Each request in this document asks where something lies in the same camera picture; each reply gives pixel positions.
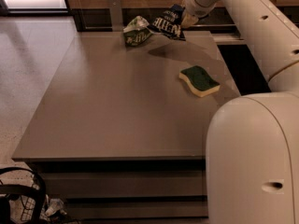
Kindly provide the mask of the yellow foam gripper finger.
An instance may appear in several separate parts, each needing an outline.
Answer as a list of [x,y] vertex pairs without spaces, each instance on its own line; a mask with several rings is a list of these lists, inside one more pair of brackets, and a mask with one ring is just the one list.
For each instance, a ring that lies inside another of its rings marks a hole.
[[181,28],[187,29],[198,22],[198,18],[184,11],[182,16]]

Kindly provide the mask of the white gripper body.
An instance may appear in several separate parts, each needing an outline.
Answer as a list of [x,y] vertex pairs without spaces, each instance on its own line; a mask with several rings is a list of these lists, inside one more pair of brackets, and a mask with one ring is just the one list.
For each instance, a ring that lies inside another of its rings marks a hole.
[[204,18],[216,6],[219,0],[183,0],[184,15],[197,19]]

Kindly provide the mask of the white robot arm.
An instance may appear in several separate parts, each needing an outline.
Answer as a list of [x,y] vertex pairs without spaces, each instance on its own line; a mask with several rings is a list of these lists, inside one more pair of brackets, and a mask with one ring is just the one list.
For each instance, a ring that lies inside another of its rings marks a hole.
[[223,105],[206,137],[210,224],[299,224],[299,29],[269,0],[223,2],[270,88]]

